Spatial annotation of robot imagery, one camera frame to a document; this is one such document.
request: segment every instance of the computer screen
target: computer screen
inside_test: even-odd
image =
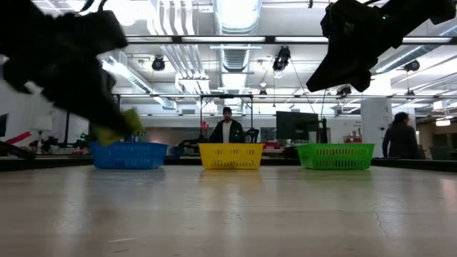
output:
[[[276,112],[276,138],[308,140],[309,132],[319,131],[318,114]]]
[[[8,114],[0,115],[0,137],[6,135],[6,123],[8,122]]]

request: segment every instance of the man in black jacket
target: man in black jacket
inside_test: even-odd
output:
[[[395,115],[392,126],[387,129],[383,140],[384,157],[418,158],[416,130],[408,126],[409,115],[401,112]]]
[[[212,143],[244,143],[243,126],[231,118],[230,107],[224,107],[222,113],[224,119],[217,123],[209,140]]]

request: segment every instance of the cap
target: cap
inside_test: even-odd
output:
[[[230,107],[224,107],[224,109],[222,109],[222,114],[224,114],[224,113],[226,113],[226,112],[228,112],[228,113],[231,114],[231,109],[230,109]]]

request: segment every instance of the basket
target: basket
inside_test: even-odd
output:
[[[200,143],[201,163],[207,169],[258,169],[262,143]]]
[[[297,146],[301,165],[319,170],[370,168],[374,144],[309,143]]]
[[[167,149],[162,143],[92,143],[91,147],[95,167],[105,169],[158,168],[164,164]]]

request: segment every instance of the yellow basket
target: yellow basket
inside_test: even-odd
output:
[[[200,143],[201,163],[207,169],[258,169],[262,143]]]

